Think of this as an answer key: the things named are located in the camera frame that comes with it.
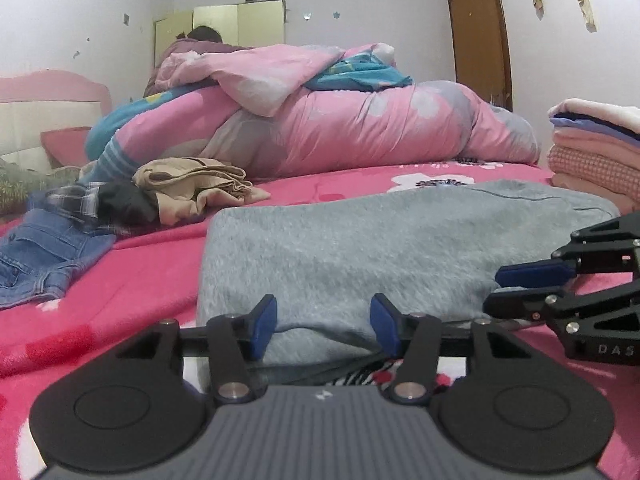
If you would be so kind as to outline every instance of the jeans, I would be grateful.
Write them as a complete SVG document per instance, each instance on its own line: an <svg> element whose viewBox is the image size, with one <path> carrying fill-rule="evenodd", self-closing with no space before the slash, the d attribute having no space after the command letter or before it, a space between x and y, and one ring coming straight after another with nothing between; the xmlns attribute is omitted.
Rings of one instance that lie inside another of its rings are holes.
<svg viewBox="0 0 640 480"><path fill-rule="evenodd" d="M44 209L30 210L0 240L0 308L62 298L115 239L113 234L82 232Z"/></svg>

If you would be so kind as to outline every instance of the metal screw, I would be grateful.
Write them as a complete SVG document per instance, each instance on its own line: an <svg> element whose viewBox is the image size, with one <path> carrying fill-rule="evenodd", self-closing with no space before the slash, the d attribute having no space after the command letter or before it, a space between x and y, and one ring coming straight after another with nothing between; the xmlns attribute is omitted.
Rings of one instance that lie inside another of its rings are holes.
<svg viewBox="0 0 640 480"><path fill-rule="evenodd" d="M249 387L244 383L225 383L218 388L218 393L225 399L242 399L249 394Z"/></svg>
<svg viewBox="0 0 640 480"><path fill-rule="evenodd" d="M420 399L427 389L418 383L400 383L394 388L394 392L398 397L402 399Z"/></svg>
<svg viewBox="0 0 640 480"><path fill-rule="evenodd" d="M564 329L568 334L575 334L576 332L578 332L578 330L580 330L580 325L575 321L572 321L571 323L567 323L567 326L565 326Z"/></svg>

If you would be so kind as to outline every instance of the door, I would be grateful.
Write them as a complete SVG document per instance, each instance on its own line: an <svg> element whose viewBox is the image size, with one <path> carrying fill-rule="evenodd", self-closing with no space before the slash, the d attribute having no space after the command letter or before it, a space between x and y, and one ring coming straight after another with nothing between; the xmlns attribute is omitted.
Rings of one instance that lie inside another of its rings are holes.
<svg viewBox="0 0 640 480"><path fill-rule="evenodd" d="M215 28L222 41L229 45L238 43L238 6L218 5L193 9L193 28L201 25Z"/></svg>
<svg viewBox="0 0 640 480"><path fill-rule="evenodd" d="M284 0L238 5L238 45L284 43Z"/></svg>
<svg viewBox="0 0 640 480"><path fill-rule="evenodd" d="M456 81L513 110L511 63L501 0L449 0Z"/></svg>
<svg viewBox="0 0 640 480"><path fill-rule="evenodd" d="M156 22L156 66L162 53L175 41L178 34L189 34L193 30L193 11L176 12Z"/></svg>

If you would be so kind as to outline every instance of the plaid shirt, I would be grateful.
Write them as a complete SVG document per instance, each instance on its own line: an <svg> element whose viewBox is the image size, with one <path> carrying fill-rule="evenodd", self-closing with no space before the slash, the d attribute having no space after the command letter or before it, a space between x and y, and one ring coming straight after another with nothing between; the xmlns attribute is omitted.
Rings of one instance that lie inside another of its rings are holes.
<svg viewBox="0 0 640 480"><path fill-rule="evenodd" d="M105 231L119 237L132 237L148 230L117 223L105 223L98 218L98 190L103 182L86 185L71 184L45 193L38 206L73 221L82 231Z"/></svg>

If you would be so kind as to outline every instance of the person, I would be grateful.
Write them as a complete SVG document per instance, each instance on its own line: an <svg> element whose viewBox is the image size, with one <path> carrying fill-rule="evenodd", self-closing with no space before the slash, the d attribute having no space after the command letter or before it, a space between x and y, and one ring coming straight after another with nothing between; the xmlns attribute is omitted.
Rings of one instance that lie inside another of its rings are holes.
<svg viewBox="0 0 640 480"><path fill-rule="evenodd" d="M146 84L143 96L149 97L150 95L161 92L161 90L156 88L156 77L158 76L158 70L160 69L162 62L165 59L167 59L171 54L183 54L190 50L194 50L198 54L204 54L206 52L229 54L236 50L244 50L244 47L223 43L220 33L215 28L207 27L207 25L200 25L199 27L194 28L187 35L184 33L179 34L176 36L175 41L169 46L169 48L162 53L158 65L153 69L151 77Z"/></svg>

